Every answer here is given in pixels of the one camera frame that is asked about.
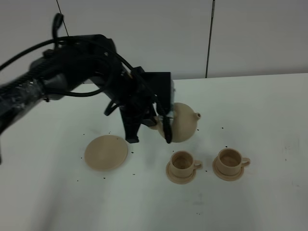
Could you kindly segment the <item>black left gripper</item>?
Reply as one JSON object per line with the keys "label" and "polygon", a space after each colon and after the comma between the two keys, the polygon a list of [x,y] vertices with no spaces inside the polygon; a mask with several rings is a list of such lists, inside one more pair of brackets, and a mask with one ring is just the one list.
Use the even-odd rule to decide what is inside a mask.
{"label": "black left gripper", "polygon": [[[139,142],[138,131],[141,124],[157,124],[153,104],[158,94],[158,83],[158,72],[145,72],[141,67],[136,67],[129,73],[123,66],[115,70],[115,102],[120,108],[125,140],[128,143]],[[169,117],[161,105],[156,108],[162,116],[165,140],[170,144],[172,130]]]}

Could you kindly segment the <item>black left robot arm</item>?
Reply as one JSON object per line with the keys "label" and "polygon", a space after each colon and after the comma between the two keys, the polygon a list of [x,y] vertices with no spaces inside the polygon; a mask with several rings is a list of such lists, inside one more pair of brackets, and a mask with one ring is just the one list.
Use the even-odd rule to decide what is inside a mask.
{"label": "black left robot arm", "polygon": [[145,72],[131,66],[103,35],[59,37],[39,43],[8,60],[6,68],[22,56],[54,44],[20,77],[0,87],[0,129],[26,115],[41,101],[64,96],[90,97],[105,93],[110,102],[105,115],[120,110],[125,139],[137,143],[140,125],[153,127],[160,116],[167,143],[172,141],[173,82],[169,72]]}

